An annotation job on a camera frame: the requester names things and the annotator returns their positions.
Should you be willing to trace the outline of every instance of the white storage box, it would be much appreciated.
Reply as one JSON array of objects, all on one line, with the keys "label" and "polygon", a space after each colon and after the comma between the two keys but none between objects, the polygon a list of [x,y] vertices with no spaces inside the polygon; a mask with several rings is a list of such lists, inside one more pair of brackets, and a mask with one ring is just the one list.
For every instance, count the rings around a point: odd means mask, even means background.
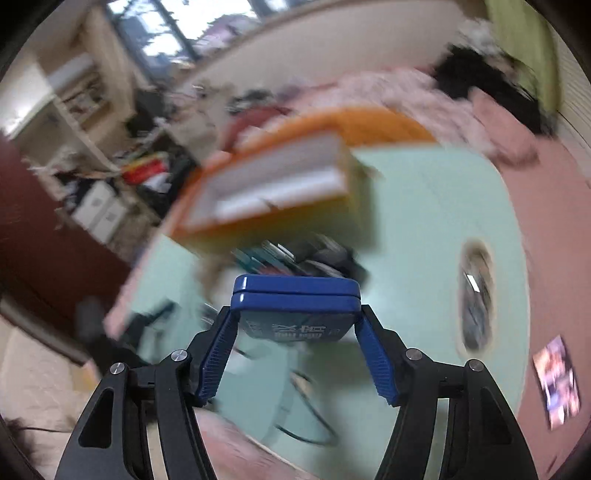
[{"label": "white storage box", "polygon": [[125,204],[119,199],[114,199],[103,216],[96,222],[90,234],[102,244],[108,243],[126,214]]},{"label": "white storage box", "polygon": [[104,181],[96,181],[74,211],[72,218],[82,228],[90,230],[102,218],[113,198],[115,198],[113,189]]}]

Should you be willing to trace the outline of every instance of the wire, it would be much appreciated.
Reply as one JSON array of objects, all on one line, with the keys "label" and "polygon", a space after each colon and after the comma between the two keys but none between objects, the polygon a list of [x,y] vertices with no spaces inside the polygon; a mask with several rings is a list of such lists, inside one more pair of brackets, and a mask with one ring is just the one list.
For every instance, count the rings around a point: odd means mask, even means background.
[{"label": "wire", "polygon": [[[310,382],[311,383],[310,378],[308,376],[306,376],[306,375],[304,375],[304,374],[302,374],[300,372],[297,372],[295,370],[293,370],[292,373],[294,375],[297,375],[298,377],[303,378],[307,382]],[[334,428],[331,427],[330,424],[312,406],[312,403],[310,402],[310,399],[308,398],[308,395],[297,385],[297,383],[293,379],[291,380],[291,384],[295,388],[295,391],[298,392],[298,394],[300,395],[301,399],[304,401],[304,404],[306,405],[306,407],[308,408],[308,410],[310,410],[310,413],[329,432],[330,439],[329,440],[325,440],[325,441],[311,440],[311,439],[307,439],[307,438],[301,437],[299,435],[296,435],[295,433],[290,432],[289,430],[283,428],[281,425],[275,424],[275,428],[277,430],[279,430],[280,432],[285,433],[287,436],[290,436],[291,438],[293,438],[295,440],[298,440],[299,442],[309,443],[310,445],[318,445],[318,446],[324,446],[324,447],[337,445],[339,443],[339,435],[336,433],[336,431],[334,430]]]},{"label": "wire", "polygon": [[53,430],[53,429],[44,429],[41,427],[20,427],[16,429],[18,432],[23,430],[36,430],[38,432],[49,432],[49,433],[72,433],[71,430]]}]

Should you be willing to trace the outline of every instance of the brown door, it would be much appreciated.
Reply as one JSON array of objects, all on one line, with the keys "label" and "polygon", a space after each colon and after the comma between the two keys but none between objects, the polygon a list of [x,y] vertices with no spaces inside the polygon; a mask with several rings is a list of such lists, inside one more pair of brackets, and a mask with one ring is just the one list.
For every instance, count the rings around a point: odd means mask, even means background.
[{"label": "brown door", "polygon": [[[81,227],[56,229],[60,206],[0,135],[0,280],[53,309],[45,320],[71,335],[76,303],[96,295],[110,308],[129,267]],[[23,306],[47,316],[26,299]]]}]

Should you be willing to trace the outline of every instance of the window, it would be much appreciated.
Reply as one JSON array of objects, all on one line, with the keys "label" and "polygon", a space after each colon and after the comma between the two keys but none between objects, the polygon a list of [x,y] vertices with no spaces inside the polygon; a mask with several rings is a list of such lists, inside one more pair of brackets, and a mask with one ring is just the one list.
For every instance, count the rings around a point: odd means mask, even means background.
[{"label": "window", "polygon": [[169,85],[203,57],[257,28],[262,17],[309,0],[115,0],[108,3],[123,43],[144,73]]}]

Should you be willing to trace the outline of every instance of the light green table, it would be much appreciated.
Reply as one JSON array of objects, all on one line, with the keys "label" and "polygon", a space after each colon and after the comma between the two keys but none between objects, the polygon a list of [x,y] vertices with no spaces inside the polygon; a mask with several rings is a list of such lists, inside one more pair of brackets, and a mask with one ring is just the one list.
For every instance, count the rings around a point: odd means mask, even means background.
[{"label": "light green table", "polygon": [[[358,260],[369,272],[363,303],[407,346],[436,361],[463,365],[468,356],[458,347],[460,252],[466,241],[483,240],[492,253],[497,311],[491,347],[480,358],[516,413],[528,361],[529,301],[521,234],[500,175],[488,160],[457,148],[380,148],[356,150],[355,155],[379,172],[366,192],[370,213],[365,219],[371,228],[357,245]],[[165,237],[152,254],[132,309],[147,311],[163,297],[182,308],[161,352],[154,353],[149,336],[144,339],[145,358],[155,360],[185,347],[199,331],[196,261]],[[245,336],[238,342],[258,354],[240,373],[224,375],[217,396],[224,416],[323,479],[375,476],[397,409],[377,396],[353,332],[339,343],[303,348]],[[293,395],[288,384],[293,368],[314,381],[314,406],[338,432],[338,446],[307,445],[274,428],[279,421],[306,438],[327,436]],[[447,401],[439,407],[429,479],[438,477],[445,440]]]}]

